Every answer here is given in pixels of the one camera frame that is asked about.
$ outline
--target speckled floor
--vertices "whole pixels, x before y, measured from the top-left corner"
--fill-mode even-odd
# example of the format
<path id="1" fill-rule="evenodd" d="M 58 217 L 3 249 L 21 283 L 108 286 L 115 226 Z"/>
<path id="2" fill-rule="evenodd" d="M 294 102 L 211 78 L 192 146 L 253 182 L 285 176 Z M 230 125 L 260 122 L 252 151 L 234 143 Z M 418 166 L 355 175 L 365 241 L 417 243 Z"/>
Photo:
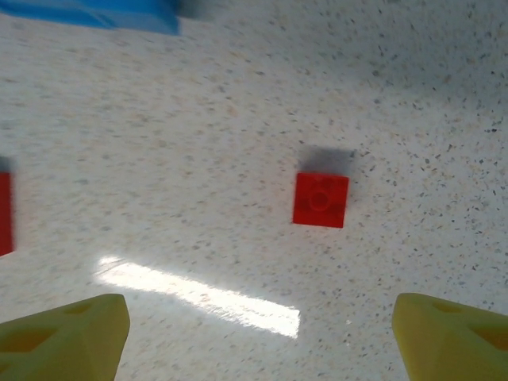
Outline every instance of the speckled floor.
<path id="1" fill-rule="evenodd" d="M 200 17 L 177 38 L 0 16 L 0 321 L 121 292 L 118 381 L 397 381 L 399 293 L 508 314 L 506 1 Z M 351 178 L 342 230 L 290 223 L 319 163 Z"/>

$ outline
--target yellow plastic part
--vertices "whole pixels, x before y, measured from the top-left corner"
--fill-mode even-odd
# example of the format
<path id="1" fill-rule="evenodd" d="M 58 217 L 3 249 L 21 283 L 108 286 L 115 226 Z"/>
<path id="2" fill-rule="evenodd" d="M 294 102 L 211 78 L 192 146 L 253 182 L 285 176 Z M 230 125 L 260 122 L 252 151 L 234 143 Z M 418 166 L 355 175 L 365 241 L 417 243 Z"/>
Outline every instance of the yellow plastic part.
<path id="1" fill-rule="evenodd" d="M 119 294 L 0 324 L 0 381 L 112 381 L 129 334 Z"/>
<path id="2" fill-rule="evenodd" d="M 392 328 L 411 381 L 508 381 L 508 316 L 400 294 Z"/>

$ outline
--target red block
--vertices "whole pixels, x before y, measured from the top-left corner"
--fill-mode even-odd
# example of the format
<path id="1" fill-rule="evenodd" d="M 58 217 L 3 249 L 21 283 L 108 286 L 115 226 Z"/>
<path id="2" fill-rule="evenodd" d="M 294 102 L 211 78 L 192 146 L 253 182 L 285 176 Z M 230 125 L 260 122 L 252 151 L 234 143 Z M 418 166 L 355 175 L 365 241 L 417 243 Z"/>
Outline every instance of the red block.
<path id="1" fill-rule="evenodd" d="M 293 223 L 344 227 L 348 185 L 347 177 L 299 172 L 296 175 Z"/>
<path id="2" fill-rule="evenodd" d="M 12 175 L 0 172 L 0 256 L 14 251 Z"/>

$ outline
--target white floor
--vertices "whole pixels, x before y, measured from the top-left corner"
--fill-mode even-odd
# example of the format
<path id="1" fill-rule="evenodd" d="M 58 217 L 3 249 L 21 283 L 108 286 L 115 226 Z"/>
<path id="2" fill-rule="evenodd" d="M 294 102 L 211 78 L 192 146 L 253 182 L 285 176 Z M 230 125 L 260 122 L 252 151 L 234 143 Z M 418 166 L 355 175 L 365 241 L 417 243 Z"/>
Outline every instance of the white floor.
<path id="1" fill-rule="evenodd" d="M 405 380 L 399 293 L 508 314 L 507 19 L 230 1 L 176 38 L 0 16 L 0 321 L 119 292 L 119 381 Z M 351 178 L 342 230 L 291 224 L 311 164 Z"/>

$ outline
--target blue object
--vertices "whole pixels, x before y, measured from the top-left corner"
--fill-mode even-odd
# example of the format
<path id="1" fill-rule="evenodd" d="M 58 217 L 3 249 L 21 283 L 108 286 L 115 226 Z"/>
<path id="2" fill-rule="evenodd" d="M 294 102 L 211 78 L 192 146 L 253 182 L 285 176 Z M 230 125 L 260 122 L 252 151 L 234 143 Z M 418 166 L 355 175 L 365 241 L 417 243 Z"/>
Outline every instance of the blue object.
<path id="1" fill-rule="evenodd" d="M 179 0 L 0 0 L 12 16 L 97 28 L 178 34 Z"/>

